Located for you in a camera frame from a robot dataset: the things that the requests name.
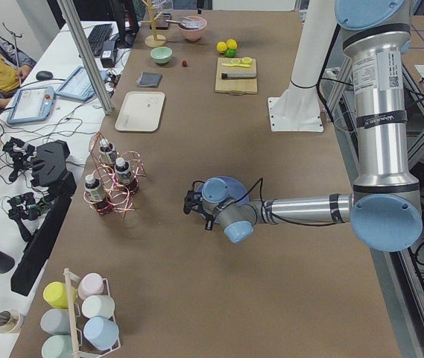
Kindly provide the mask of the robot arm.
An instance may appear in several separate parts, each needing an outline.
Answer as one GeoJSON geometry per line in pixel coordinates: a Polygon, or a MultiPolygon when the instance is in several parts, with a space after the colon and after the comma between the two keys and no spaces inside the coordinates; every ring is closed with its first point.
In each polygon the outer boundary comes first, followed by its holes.
{"type": "Polygon", "coordinates": [[[274,131],[319,128],[318,88],[336,35],[351,62],[358,135],[358,177],[349,195],[248,201],[220,177],[191,189],[185,213],[219,224],[232,242],[256,224],[350,223],[367,246],[386,252],[412,246],[423,229],[418,180],[409,172],[402,54],[408,50],[411,1],[311,1],[289,87],[269,100],[274,131]]]}

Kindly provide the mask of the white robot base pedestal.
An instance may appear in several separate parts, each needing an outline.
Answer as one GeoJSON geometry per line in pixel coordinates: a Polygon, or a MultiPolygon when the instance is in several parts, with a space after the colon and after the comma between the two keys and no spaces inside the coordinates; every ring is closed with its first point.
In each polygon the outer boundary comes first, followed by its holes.
{"type": "Polygon", "coordinates": [[[323,131],[318,81],[336,25],[333,0],[309,2],[290,84],[280,97],[268,99],[273,132],[323,131]]]}

